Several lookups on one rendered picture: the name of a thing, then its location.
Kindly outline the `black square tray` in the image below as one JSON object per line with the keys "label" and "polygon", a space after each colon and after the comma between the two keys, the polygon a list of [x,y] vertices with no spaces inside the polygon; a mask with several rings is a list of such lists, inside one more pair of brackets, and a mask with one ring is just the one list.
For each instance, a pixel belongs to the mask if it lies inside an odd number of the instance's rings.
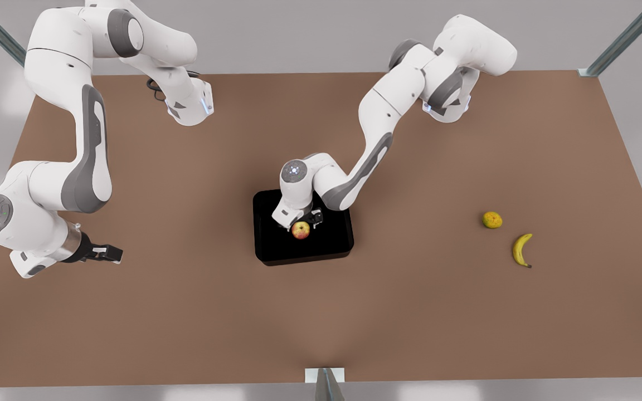
{"label": "black square tray", "polygon": [[331,211],[313,194],[313,208],[323,211],[323,221],[311,228],[306,239],[296,239],[279,226],[272,213],[282,193],[278,189],[257,192],[253,197],[256,257],[266,266],[324,261],[350,254],[354,246],[350,211]]}

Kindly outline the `yellow banana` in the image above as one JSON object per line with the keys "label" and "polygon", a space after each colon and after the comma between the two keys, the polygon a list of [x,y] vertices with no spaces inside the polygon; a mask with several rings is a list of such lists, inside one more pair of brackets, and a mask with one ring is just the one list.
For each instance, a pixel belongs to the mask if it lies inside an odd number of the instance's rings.
{"label": "yellow banana", "polygon": [[524,246],[532,237],[533,237],[533,234],[526,233],[520,236],[519,238],[515,239],[514,241],[514,244],[512,247],[512,256],[514,257],[514,261],[520,266],[532,268],[532,265],[528,264],[528,262],[525,261],[525,257],[524,257]]}

